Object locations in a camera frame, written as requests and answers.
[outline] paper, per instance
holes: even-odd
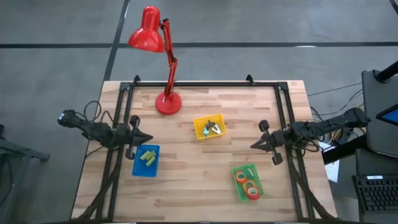
[[[326,151],[329,151],[329,150],[335,148],[335,147],[330,147],[329,144],[326,144],[326,143],[324,143],[324,142],[319,142],[319,146],[320,146],[322,149],[328,148],[327,150],[325,150],[325,151],[323,151],[323,152],[326,152]],[[339,168],[339,166],[340,166],[340,160],[338,160],[338,161],[336,161],[336,162],[329,163],[328,165],[325,166],[326,174],[327,174],[327,176],[328,176],[328,180],[333,181],[334,183],[337,183],[337,181],[338,181],[338,168]]]

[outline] orange tape roll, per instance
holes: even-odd
[[[248,187],[257,187],[257,185],[256,185],[256,183],[254,183],[253,180],[248,180],[242,185],[242,187],[243,187],[243,190],[246,192]]]
[[[258,187],[249,187],[246,191],[246,196],[249,200],[258,200],[261,197],[260,189]]]
[[[246,181],[248,181],[248,178],[246,177],[246,175],[244,174],[243,170],[238,170],[235,173],[235,179],[238,183],[240,184],[244,184],[246,183]]]

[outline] blue bin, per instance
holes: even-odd
[[[141,160],[140,157],[147,151],[155,151],[156,158],[152,165],[147,166],[147,160]],[[136,152],[136,158],[132,167],[132,175],[138,177],[156,177],[157,164],[159,162],[160,147],[156,145],[140,145]]]

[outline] red desk lamp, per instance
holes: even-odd
[[[163,30],[165,45],[157,31],[158,27]],[[175,69],[177,68],[178,60],[173,55],[169,20],[164,19],[160,22],[160,11],[155,6],[145,7],[142,13],[141,27],[132,33],[129,45],[141,50],[159,53],[164,52],[164,49],[166,49],[170,67],[169,80],[164,92],[156,98],[155,106],[164,115],[172,115],[178,112],[181,108],[181,97],[173,92]]]

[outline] concrete floor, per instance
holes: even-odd
[[[112,43],[124,0],[0,0],[0,44]],[[388,42],[398,40],[398,15],[388,0],[131,1],[121,36],[126,43],[142,9],[154,4],[171,20],[174,42]],[[51,153],[34,161],[15,211],[16,223],[67,220],[87,141],[56,122],[64,109],[97,100],[110,49],[0,49],[0,123],[12,142]],[[398,47],[275,47],[175,49],[179,80],[304,80],[309,95],[361,81],[383,69]],[[119,49],[111,80],[165,80],[167,59]],[[309,97],[320,113],[338,110],[360,85]],[[350,106],[358,106],[362,98]],[[331,184],[339,216],[355,220],[349,175],[341,163]]]

